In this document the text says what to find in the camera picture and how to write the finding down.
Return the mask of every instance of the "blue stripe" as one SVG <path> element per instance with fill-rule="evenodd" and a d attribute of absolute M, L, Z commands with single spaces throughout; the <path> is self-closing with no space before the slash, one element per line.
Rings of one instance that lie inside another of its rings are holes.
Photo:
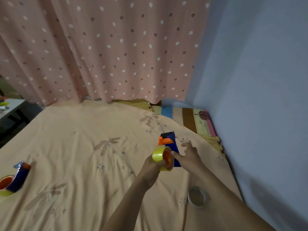
<path fill-rule="evenodd" d="M 162 107 L 161 115 L 164 115 L 172 119 L 172 107 Z"/>

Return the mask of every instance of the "hand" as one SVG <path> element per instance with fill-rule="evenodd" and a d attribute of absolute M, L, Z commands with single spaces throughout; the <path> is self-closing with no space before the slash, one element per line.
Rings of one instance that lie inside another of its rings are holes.
<path fill-rule="evenodd" d="M 166 167 L 167 163 L 163 159 L 159 162 L 153 162 L 152 155 L 145 159 L 144 164 L 141 168 L 140 173 L 137 175 L 136 180 L 143 183 L 146 189 L 150 189 L 156 182 L 158 175 L 160 173 L 159 169 L 161 167 Z"/>
<path fill-rule="evenodd" d="M 193 147 L 191 143 L 182 143 L 182 147 L 187 147 L 184 151 L 186 154 L 180 155 L 179 153 L 172 151 L 171 154 L 175 159 L 179 161 L 182 168 L 190 173 L 195 173 L 196 170 L 205 167 L 202 160 L 198 154 L 197 148 Z"/>

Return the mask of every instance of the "curtain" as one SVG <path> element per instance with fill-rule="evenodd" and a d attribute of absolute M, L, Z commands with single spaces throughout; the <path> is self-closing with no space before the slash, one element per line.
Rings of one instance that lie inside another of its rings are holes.
<path fill-rule="evenodd" d="M 210 0 L 0 0 L 0 74 L 30 102 L 184 100 Z"/>

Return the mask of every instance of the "person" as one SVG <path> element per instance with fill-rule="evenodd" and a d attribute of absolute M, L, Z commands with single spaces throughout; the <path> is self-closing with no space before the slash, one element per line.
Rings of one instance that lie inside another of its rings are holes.
<path fill-rule="evenodd" d="M 193 174 L 202 183 L 212 185 L 208 187 L 207 193 L 211 200 L 219 199 L 221 201 L 218 203 L 218 205 L 221 204 L 219 210 L 229 230 L 275 230 L 242 202 L 202 163 L 197 149 L 191 143 L 183 143 L 182 146 L 186 147 L 184 151 L 186 155 L 183 156 L 174 151 L 172 155 L 179 161 L 183 169 Z M 130 186 L 102 231 L 134 230 L 143 197 L 146 191 L 156 182 L 160 167 L 166 165 L 164 160 L 154 163 L 152 155 L 144 161 L 136 180 Z M 230 213 L 228 209 L 225 209 L 225 206 L 232 207 L 234 212 Z"/>

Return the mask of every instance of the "blue wall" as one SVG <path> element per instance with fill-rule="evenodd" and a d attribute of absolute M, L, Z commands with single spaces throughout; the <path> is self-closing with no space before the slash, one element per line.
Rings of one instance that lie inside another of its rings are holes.
<path fill-rule="evenodd" d="M 213 0 L 185 102 L 209 110 L 247 204 L 308 230 L 308 0 Z"/>

